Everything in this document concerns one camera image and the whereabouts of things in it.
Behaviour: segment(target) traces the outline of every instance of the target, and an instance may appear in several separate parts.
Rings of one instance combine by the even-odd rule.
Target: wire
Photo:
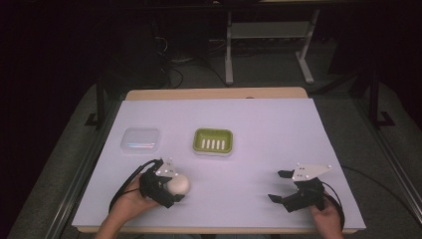
[[[198,61],[200,62],[204,62],[204,60],[197,58]],[[230,87],[230,85],[227,85],[226,82],[223,80],[223,78],[221,78],[221,76],[217,73],[217,71],[215,71],[211,66],[209,66],[209,64],[205,63],[205,64],[201,64],[201,63],[189,63],[189,64],[174,64],[173,68],[171,68],[171,70],[174,71],[174,68],[181,68],[181,67],[202,67],[202,68],[206,68],[208,70],[210,70],[211,72],[213,72],[218,79],[224,84],[225,87]]]
[[[127,194],[127,193],[130,193],[130,192],[132,192],[132,191],[137,191],[137,190],[139,190],[139,188],[136,188],[136,189],[132,189],[132,190],[129,190],[129,191],[123,192],[121,195],[125,195],[125,194]]]
[[[157,161],[159,160],[157,159],[151,160],[147,162],[146,164],[141,165],[137,170],[134,171],[134,173],[124,182],[124,184],[120,187],[118,192],[112,198],[111,202],[109,203],[108,212],[111,211],[112,207],[117,202],[117,200],[126,193],[125,190],[127,186],[137,177],[137,175],[140,174],[143,171],[143,169],[146,168],[148,165],[152,163],[156,163]]]
[[[232,49],[232,55],[236,58],[250,58],[257,56],[261,54],[260,49],[256,46],[253,46],[253,41],[249,40],[239,40],[237,42],[234,42],[233,49]]]
[[[419,219],[417,218],[417,216],[412,212],[412,210],[406,205],[406,203],[397,195],[395,194],[393,191],[391,191],[388,187],[384,186],[381,182],[375,180],[374,178],[370,177],[369,175],[367,175],[364,172],[361,172],[357,169],[354,169],[352,167],[349,166],[345,166],[342,165],[342,168],[348,169],[350,171],[354,171],[360,175],[362,175],[363,177],[366,177],[367,179],[371,180],[372,182],[374,182],[375,184],[377,184],[378,186],[384,188],[384,190],[386,190],[388,193],[390,193],[403,207],[404,209],[407,210],[407,212],[412,216],[412,218],[415,220],[416,224],[418,224],[418,226],[422,229],[422,224],[419,222]]]
[[[155,37],[155,40],[160,40],[160,41],[164,42],[164,44],[165,44],[164,49],[161,52],[158,52],[159,54],[164,54],[164,52],[167,51],[167,48],[168,48],[167,40],[165,40],[165,38],[162,38],[162,37]]]
[[[225,49],[226,47],[226,40],[215,40],[215,41],[210,41],[208,44],[209,47],[209,51],[208,54],[210,55],[214,55],[222,50]]]
[[[170,60],[170,62],[174,64],[185,64],[193,60],[194,60],[193,58],[184,58],[184,59],[178,59],[178,60],[173,59],[173,60]]]
[[[140,74],[138,74],[137,72],[135,72],[133,69],[131,69],[129,66],[127,66],[125,63],[123,63],[117,56],[115,56],[114,54],[112,54],[111,52],[109,52],[101,42],[99,42],[98,40],[96,40],[97,45],[103,50],[103,52],[108,55],[112,60],[114,60],[118,65],[120,65],[124,70],[126,70],[128,73],[132,74],[135,77],[138,77],[141,81],[145,82],[145,83],[149,83],[149,84],[153,84],[154,81],[153,80],[149,80],[143,76],[141,76]]]
[[[340,217],[340,227],[342,230],[344,228],[345,216],[344,216],[344,211],[342,209],[340,198],[338,197],[338,194],[335,192],[334,188],[332,188],[328,183],[323,182],[323,181],[321,183],[329,187],[331,191],[335,194],[335,197],[337,198],[337,200],[335,200],[332,196],[326,193],[323,195],[326,199],[328,199],[334,205],[335,209],[337,210],[338,216]]]
[[[338,204],[340,205],[340,207],[342,207],[340,198],[338,197],[338,195],[335,192],[335,190],[330,185],[328,185],[328,183],[325,183],[325,182],[322,181],[322,184],[324,184],[325,186],[327,186],[327,187],[329,187],[331,189],[331,191],[334,193],[335,197],[337,198]]]
[[[170,76],[168,76],[168,89],[177,89],[177,88],[179,88],[182,85],[182,83],[183,83],[183,79],[184,79],[183,74],[180,71],[178,71],[176,69],[172,69],[172,68],[169,69],[168,71],[173,71],[173,72],[176,72],[176,73],[178,73],[180,75],[180,82],[179,82],[179,84],[177,84],[174,87],[173,87],[173,83],[171,82]]]

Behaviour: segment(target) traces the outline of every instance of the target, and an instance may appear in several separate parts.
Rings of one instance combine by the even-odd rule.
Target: dark floor
[[[235,88],[303,87],[317,90],[338,76],[326,73],[335,42],[312,44],[307,60],[316,82],[304,82],[294,51],[300,42],[281,43],[279,50],[235,57]],[[210,66],[193,62],[175,68],[170,79],[180,88],[224,88],[224,61],[221,54],[210,58]],[[367,97],[351,98],[347,91],[353,80],[324,94],[312,96],[326,133],[342,165],[366,173],[388,187],[407,203],[390,159],[397,158],[417,191],[422,192],[419,171],[422,166],[422,132],[409,117],[393,91],[380,86],[379,110],[386,111],[396,126],[375,129],[367,119]],[[59,142],[52,152],[37,184],[23,207],[9,238],[91,238],[71,226],[78,200],[83,193],[95,158],[112,119],[118,101],[106,102],[106,121],[96,130],[86,126],[96,112],[96,88],[92,86],[80,101]],[[354,171],[343,169],[358,202],[366,229],[346,238],[420,238],[422,230],[403,205],[384,188]],[[120,235],[139,238],[139,235]],[[282,238],[318,238],[317,235],[282,235]]]

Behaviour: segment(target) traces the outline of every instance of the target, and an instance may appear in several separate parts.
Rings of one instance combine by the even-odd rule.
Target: table
[[[121,231],[315,232],[307,210],[288,213],[267,196],[296,192],[293,182],[280,178],[277,171],[294,169],[297,162],[332,165],[334,170],[320,179],[342,201],[344,232],[365,228],[315,104],[303,89],[134,91],[126,99],[74,218],[73,225],[80,231],[97,231],[121,184],[141,164],[160,157],[171,157],[178,172],[189,177],[190,192],[169,209],[154,208],[129,221]],[[134,126],[159,128],[156,152],[122,152],[122,135]],[[229,129],[234,136],[232,153],[227,157],[194,153],[192,141],[199,127]]]

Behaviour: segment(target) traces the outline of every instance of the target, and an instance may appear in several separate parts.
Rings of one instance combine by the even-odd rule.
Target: green tray
[[[193,139],[193,149],[198,154],[227,156],[233,146],[233,133],[227,129],[198,128]]]

